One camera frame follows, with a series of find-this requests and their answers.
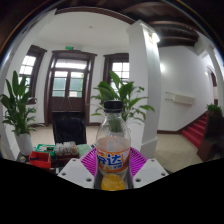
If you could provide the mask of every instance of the doorway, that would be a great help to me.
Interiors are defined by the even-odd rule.
[[[53,51],[45,86],[45,125],[52,114],[82,114],[89,125],[89,104],[96,54]]]

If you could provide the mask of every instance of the red object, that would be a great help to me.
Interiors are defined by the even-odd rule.
[[[45,168],[45,169],[51,168],[50,153],[32,151],[29,156],[29,161],[33,166],[37,166],[37,167]]]
[[[206,124],[207,116],[204,116],[202,119],[197,121],[197,123],[194,123],[193,126],[182,131],[182,135],[199,148],[204,136]]]

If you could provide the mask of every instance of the orange juice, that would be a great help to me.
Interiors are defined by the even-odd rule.
[[[107,174],[101,182],[101,189],[105,191],[118,191],[125,189],[123,179],[115,174]]]

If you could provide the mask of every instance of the green exit sign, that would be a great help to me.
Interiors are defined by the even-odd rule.
[[[74,47],[69,47],[69,46],[66,46],[66,47],[65,47],[66,50],[73,50],[73,48],[74,48]]]

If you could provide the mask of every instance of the red staircase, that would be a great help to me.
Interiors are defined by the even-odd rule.
[[[187,130],[183,130],[182,135],[199,148],[204,136],[206,123],[207,116],[205,115],[200,120],[197,120],[191,127],[188,127]]]

